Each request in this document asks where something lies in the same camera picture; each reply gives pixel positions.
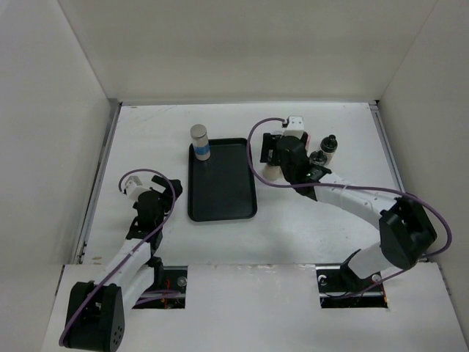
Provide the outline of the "blue label silver cap bottle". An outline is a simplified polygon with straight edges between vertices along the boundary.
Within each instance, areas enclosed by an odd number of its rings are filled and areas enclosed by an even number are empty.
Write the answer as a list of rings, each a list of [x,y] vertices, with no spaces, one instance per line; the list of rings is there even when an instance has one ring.
[[[202,124],[193,125],[190,129],[193,152],[200,161],[206,161],[210,157],[210,144],[207,129]]]

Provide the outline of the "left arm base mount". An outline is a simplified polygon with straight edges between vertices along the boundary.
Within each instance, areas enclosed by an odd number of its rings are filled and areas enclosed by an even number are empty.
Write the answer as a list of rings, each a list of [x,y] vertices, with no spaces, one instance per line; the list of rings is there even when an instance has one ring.
[[[158,279],[137,300],[134,309],[184,309],[187,266],[166,266]]]

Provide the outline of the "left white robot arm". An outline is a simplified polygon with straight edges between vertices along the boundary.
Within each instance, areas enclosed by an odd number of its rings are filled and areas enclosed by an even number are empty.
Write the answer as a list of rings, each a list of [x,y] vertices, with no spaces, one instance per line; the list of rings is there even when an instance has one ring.
[[[73,285],[60,346],[117,351],[132,308],[183,297],[184,290],[165,277],[163,262],[155,255],[182,184],[160,172],[155,172],[151,181],[163,190],[145,187],[134,172],[119,181],[119,190],[133,201],[136,217],[121,249],[103,271],[95,279]]]

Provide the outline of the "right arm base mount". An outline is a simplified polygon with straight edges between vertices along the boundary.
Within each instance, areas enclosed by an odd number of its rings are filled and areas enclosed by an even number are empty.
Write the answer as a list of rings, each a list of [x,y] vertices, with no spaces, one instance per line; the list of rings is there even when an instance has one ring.
[[[322,265],[316,267],[316,275],[323,309],[388,307],[380,272],[360,279],[339,265]]]

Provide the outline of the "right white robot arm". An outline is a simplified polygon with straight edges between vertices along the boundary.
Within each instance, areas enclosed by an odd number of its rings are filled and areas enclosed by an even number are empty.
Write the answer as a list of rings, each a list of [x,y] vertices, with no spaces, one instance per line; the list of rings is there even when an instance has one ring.
[[[378,271],[412,268],[437,237],[424,207],[393,190],[362,190],[347,185],[328,168],[314,164],[304,142],[296,136],[264,133],[260,161],[279,167],[300,195],[351,213],[379,232],[378,242],[357,250],[341,264],[341,284],[357,290]]]

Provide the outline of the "clear dome cap spice bottle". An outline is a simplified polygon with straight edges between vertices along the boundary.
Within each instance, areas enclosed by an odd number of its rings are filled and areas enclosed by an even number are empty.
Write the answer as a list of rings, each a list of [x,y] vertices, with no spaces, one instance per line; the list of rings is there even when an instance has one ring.
[[[264,179],[273,182],[281,179],[283,177],[283,173],[280,166],[265,164],[262,170],[262,176]]]

